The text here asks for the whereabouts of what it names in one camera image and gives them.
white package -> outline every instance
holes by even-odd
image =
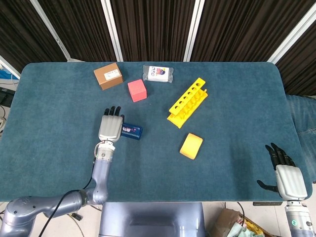
[[[157,66],[143,66],[143,80],[172,82],[173,68],[157,67]]]

black cable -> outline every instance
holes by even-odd
[[[80,226],[79,226],[79,224],[77,223],[77,221],[76,221],[72,216],[70,216],[70,215],[68,215],[68,216],[75,222],[75,224],[78,226],[78,228],[79,228],[79,230],[80,230],[80,232],[81,232],[82,237],[84,237],[83,231],[82,231],[82,229],[80,228]]]
[[[242,209],[242,224],[241,224],[241,227],[243,227],[243,224],[245,223],[245,211],[243,210],[242,205],[240,204],[240,202],[238,201],[237,203],[239,204],[239,206]]]
[[[1,105],[0,105],[1,106]],[[5,114],[4,114],[5,115]],[[3,116],[3,119],[6,121],[6,118]],[[2,134],[3,134],[3,130],[0,132],[1,136],[2,137]]]
[[[2,105],[0,105],[0,107],[3,109],[3,112],[4,112],[3,117],[5,117],[5,109],[4,109],[4,107]]]
[[[94,164],[95,164],[95,158],[93,159],[92,172],[91,172],[91,176],[90,176],[89,182],[85,185],[85,187],[84,187],[83,189],[86,189],[86,188],[89,186],[89,184],[91,183],[92,174],[93,174],[93,169],[94,169]]]
[[[242,205],[240,204],[240,202],[238,201],[237,203],[239,204],[239,206],[242,209],[242,224],[241,224],[241,226],[243,227],[243,224],[245,223],[245,211],[243,210]]]
[[[96,210],[98,210],[98,211],[102,211],[101,209],[99,209],[99,208],[97,208],[97,207],[95,207],[95,206],[92,206],[92,205],[91,205],[91,207],[94,208],[94,209],[96,209]]]
[[[80,190],[78,190],[78,189],[76,189],[76,190],[70,190],[70,191],[66,192],[66,193],[61,197],[61,199],[59,200],[59,203],[58,203],[57,206],[55,207],[55,210],[54,210],[53,213],[50,215],[49,219],[46,221],[46,223],[45,223],[43,229],[41,230],[41,232],[40,232],[40,234],[39,234],[39,237],[41,237],[41,236],[43,235],[43,233],[44,233],[44,231],[45,231],[45,229],[46,229],[48,223],[50,222],[50,220],[51,220],[51,219],[53,218],[53,216],[55,215],[57,209],[59,208],[59,206],[60,206],[61,202],[64,200],[64,198],[65,198],[68,194],[73,193],[73,192],[80,192]]]

pink cube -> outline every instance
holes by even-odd
[[[143,83],[143,80],[135,80],[129,82],[127,85],[129,93],[132,96],[133,102],[137,102],[147,98],[147,91]]]

yellow test tube rack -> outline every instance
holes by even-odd
[[[193,114],[202,101],[207,97],[206,89],[201,87],[205,81],[198,78],[187,91],[170,108],[171,113],[167,118],[170,122],[181,128],[185,121]]]

cardboard box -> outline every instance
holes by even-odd
[[[242,217],[242,214],[238,211],[230,210],[230,209],[223,209],[219,217],[217,218],[212,230],[210,231],[210,235],[212,237],[226,237],[228,233],[231,231],[234,223],[238,221],[239,217]],[[274,235],[265,231],[262,227],[245,217],[245,220],[255,224],[259,227],[265,237],[274,237]]]
[[[94,70],[102,90],[123,83],[123,76],[116,63]]]

